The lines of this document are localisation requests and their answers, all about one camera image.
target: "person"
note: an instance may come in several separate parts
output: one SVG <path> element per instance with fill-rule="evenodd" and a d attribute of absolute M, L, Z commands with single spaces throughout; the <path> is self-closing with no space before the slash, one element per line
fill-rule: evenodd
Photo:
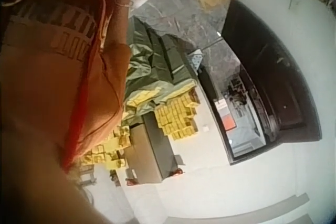
<path fill-rule="evenodd" d="M 4 223 L 109 223 L 66 172 L 121 120 L 129 7 L 130 0 L 2 3 Z"/>

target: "yellow box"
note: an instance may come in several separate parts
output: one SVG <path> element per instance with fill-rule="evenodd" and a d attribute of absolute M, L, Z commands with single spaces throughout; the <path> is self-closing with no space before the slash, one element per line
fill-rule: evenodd
<path fill-rule="evenodd" d="M 166 127 L 162 127 L 163 135 L 168 136 L 169 134 L 167 133 Z"/>
<path fill-rule="evenodd" d="M 80 158 L 81 165 L 93 165 L 93 158 L 91 154 L 86 154 Z"/>
<path fill-rule="evenodd" d="M 129 136 L 122 136 L 118 140 L 119 147 L 117 150 L 125 149 L 131 146 L 131 141 Z"/>
<path fill-rule="evenodd" d="M 164 115 L 167 115 L 169 113 L 167 106 L 163 107 L 163 111 L 164 111 Z"/>
<path fill-rule="evenodd" d="M 119 138 L 110 137 L 105 143 L 103 143 L 105 152 L 114 152 L 119 148 Z"/>
<path fill-rule="evenodd" d="M 179 140 L 179 139 L 181 139 L 181 138 L 180 138 L 180 135 L 179 135 L 177 132 L 174 132 L 174 133 L 172 134 L 172 137 L 173 137 L 173 140 Z"/>
<path fill-rule="evenodd" d="M 105 163 L 106 169 L 107 170 L 116 170 L 121 167 L 126 166 L 126 160 L 124 158 L 117 159 L 117 160 L 112 160 L 112 161 L 107 161 Z"/>
<path fill-rule="evenodd" d="M 105 154 L 100 153 L 100 154 L 92 154 L 92 160 L 94 164 L 102 164 L 105 163 Z"/>

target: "orange shirt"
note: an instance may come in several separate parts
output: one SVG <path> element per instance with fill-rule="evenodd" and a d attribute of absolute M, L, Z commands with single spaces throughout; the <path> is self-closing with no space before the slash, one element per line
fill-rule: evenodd
<path fill-rule="evenodd" d="M 120 44 L 99 49 L 99 5 L 99 0 L 21 0 L 7 7 L 2 28 L 2 127 L 53 141 L 64 150 L 65 166 L 121 120 L 131 52 Z M 71 128 L 74 121 L 78 134 Z M 74 150 L 67 154 L 69 148 Z"/>

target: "white wall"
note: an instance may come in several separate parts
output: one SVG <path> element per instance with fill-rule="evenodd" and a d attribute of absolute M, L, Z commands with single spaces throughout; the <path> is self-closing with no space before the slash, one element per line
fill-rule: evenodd
<path fill-rule="evenodd" d="M 157 185 L 167 214 L 211 218 L 241 214 L 306 192 L 314 223 L 335 214 L 336 49 L 333 15 L 318 0 L 241 0 L 278 35 L 302 70 L 315 100 L 323 139 L 284 144 L 249 161 L 229 166 L 209 113 L 196 120 L 209 132 L 175 142 L 186 174 Z M 277 223 L 287 223 L 279 218 Z"/>

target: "stack of yellow boxes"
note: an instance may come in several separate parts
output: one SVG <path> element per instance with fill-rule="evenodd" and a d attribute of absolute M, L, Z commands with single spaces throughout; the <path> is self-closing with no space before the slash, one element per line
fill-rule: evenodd
<path fill-rule="evenodd" d="M 103 144 L 97 145 L 81 158 L 81 165 L 105 164 L 106 169 L 125 167 L 124 158 L 119 158 L 117 151 L 131 146 L 130 128 L 117 126 Z"/>
<path fill-rule="evenodd" d="M 139 104 L 153 99 L 161 91 L 161 89 L 161 87 L 155 87 L 154 90 L 137 91 L 136 94 L 129 101 L 126 102 L 126 104 L 128 106 L 136 108 L 139 106 Z"/>
<path fill-rule="evenodd" d="M 194 116 L 195 108 L 200 104 L 194 89 L 171 99 L 167 105 L 155 108 L 158 126 L 164 135 L 172 135 L 174 140 L 192 136 L 198 132 Z"/>

